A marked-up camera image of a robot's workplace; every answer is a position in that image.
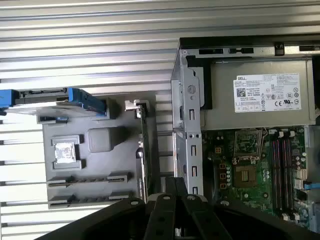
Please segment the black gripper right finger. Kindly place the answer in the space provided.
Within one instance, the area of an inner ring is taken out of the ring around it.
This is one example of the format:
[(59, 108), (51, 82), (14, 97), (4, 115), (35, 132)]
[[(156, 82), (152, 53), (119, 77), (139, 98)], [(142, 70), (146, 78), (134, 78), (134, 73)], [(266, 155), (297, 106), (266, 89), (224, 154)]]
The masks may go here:
[(251, 208), (226, 197), (210, 204), (198, 194), (189, 194), (182, 177), (175, 190), (186, 210), (182, 222), (200, 240), (318, 240), (320, 235), (292, 222)]

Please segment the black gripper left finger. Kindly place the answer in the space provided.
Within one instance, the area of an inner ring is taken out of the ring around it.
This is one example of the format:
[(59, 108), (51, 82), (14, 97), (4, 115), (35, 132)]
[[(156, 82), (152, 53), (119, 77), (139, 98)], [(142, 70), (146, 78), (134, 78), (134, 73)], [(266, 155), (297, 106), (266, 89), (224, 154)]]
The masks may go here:
[(165, 192), (144, 202), (125, 198), (40, 237), (42, 240), (172, 240), (175, 235), (176, 178)]

